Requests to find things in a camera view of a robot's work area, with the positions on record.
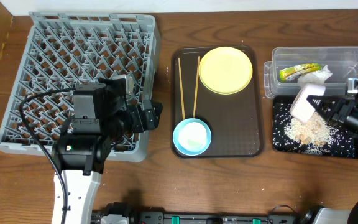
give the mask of white object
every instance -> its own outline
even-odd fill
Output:
[[[314,107],[311,106],[310,103],[307,101],[307,97],[309,95],[323,96],[325,91],[326,91],[325,86],[315,85],[310,83],[306,84],[299,91],[294,102],[292,103],[290,109],[291,115],[294,118],[296,118],[298,121],[302,123],[306,123],[311,118],[311,116],[315,111]]]
[[[91,13],[156,13],[156,12],[219,12],[312,9],[358,9],[351,0],[0,0],[13,16],[28,16],[29,12],[91,12]]]
[[[313,224],[343,224],[347,223],[350,210],[334,210],[322,208],[314,218]]]
[[[134,85],[135,81],[130,75],[115,75],[111,80],[125,80],[125,93],[128,95],[134,95]]]
[[[186,150],[199,151],[201,147],[205,147],[207,142],[205,127],[198,122],[186,124],[179,132],[178,142]]]
[[[306,75],[301,75],[298,78],[298,83],[301,87],[304,87],[307,83],[312,83],[316,85],[324,85],[324,82],[333,75],[333,73],[328,69],[328,66],[324,66],[323,69]]]
[[[89,224],[94,198],[102,175],[91,172],[91,175],[84,176],[82,170],[63,170],[62,177],[65,181],[70,210],[66,214],[66,224]],[[52,224],[60,224],[62,221],[63,192],[57,175],[55,182],[55,206],[53,208]]]
[[[110,214],[102,217],[100,224],[130,224],[129,218],[122,215]]]

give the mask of wooden chopstick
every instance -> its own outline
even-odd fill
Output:
[[[200,56],[198,56],[198,62],[197,62],[196,90],[195,90],[195,93],[194,93],[193,118],[196,116],[197,92],[198,92],[198,67],[199,67],[199,66],[200,66]]]
[[[180,58],[178,58],[179,63],[179,82],[180,82],[180,99],[181,99],[181,117],[185,119],[185,102],[183,101],[183,85],[181,82],[181,68],[180,68]]]

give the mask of rice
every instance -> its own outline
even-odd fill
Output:
[[[296,118],[292,118],[284,127],[285,135],[291,140],[299,142],[300,145],[311,144],[310,150],[312,152],[317,152],[325,144],[331,145],[334,142],[335,132],[336,129],[328,126],[327,122],[316,112],[305,124],[299,122]]]

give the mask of dish rack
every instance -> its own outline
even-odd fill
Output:
[[[19,104],[27,96],[130,75],[135,87],[126,96],[128,102],[142,104],[142,100],[151,99],[160,51],[160,34],[153,16],[41,12],[31,12],[30,16],[34,25],[0,128],[0,151],[43,155],[19,114]],[[63,122],[74,113],[73,93],[34,99],[24,109],[30,126],[50,152]],[[148,141],[148,131],[125,135],[122,143],[112,145],[107,159],[142,161]]]

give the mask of yellow plate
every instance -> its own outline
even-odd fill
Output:
[[[252,64],[246,54],[233,47],[210,50],[198,69],[201,82],[209,90],[233,94],[244,89],[252,78]]]

